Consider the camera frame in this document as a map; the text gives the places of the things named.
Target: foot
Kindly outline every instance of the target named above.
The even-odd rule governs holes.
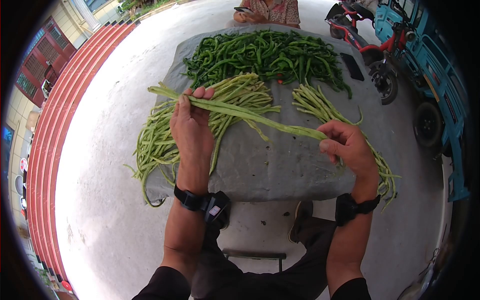
[[[288,233],[288,240],[292,243],[298,243],[298,231],[300,229],[300,224],[313,215],[313,202],[312,201],[300,201],[295,210],[295,222]]]
[[[228,204],[227,207],[220,213],[217,220],[220,222],[220,230],[225,230],[230,224],[230,208],[232,204]]]

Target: staircase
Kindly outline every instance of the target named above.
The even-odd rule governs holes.
[[[55,188],[60,155],[82,96],[119,43],[140,23],[107,23],[67,63],[38,120],[26,180],[28,229],[37,260],[58,281],[68,280],[55,227]]]

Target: pile of green peppers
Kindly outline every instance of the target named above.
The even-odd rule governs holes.
[[[337,92],[347,91],[350,99],[352,92],[343,82],[337,56],[331,44],[293,30],[218,34],[202,39],[193,56],[183,59],[187,66],[183,74],[193,79],[191,88],[210,86],[240,72],[256,73],[262,81],[274,79],[280,84],[298,80],[311,85],[315,78]]]

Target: blue truck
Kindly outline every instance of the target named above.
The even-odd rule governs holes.
[[[452,158],[448,201],[467,199],[468,164],[462,154],[468,99],[461,71],[437,21],[421,1],[378,1],[374,24],[382,43],[391,38],[394,24],[401,22],[408,22],[415,31],[415,38],[394,54],[423,100],[415,112],[415,137],[422,146],[441,146],[440,153]]]

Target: person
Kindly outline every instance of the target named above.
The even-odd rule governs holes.
[[[210,99],[213,94],[211,88],[199,87],[193,93],[187,89],[179,97],[170,121],[181,156],[177,187],[194,195],[208,193],[214,138],[208,127],[209,111],[192,106],[185,95]],[[318,130],[329,138],[320,142],[320,152],[332,163],[341,157],[356,175],[351,197],[357,203],[374,199],[379,174],[360,129],[333,120]],[[195,299],[215,300],[314,300],[327,285],[333,300],[370,299],[360,264],[372,212],[357,214],[337,226],[334,221],[313,217],[312,210],[311,201],[301,201],[288,234],[291,242],[305,246],[305,255],[283,272],[254,274],[243,273],[217,245],[220,230],[228,225],[226,210],[206,225],[204,214],[184,208],[175,198],[165,227],[163,261],[133,300],[187,300],[190,294]]]
[[[240,7],[249,8],[254,14],[235,11],[226,28],[253,24],[280,24],[300,28],[297,0],[242,0]]]

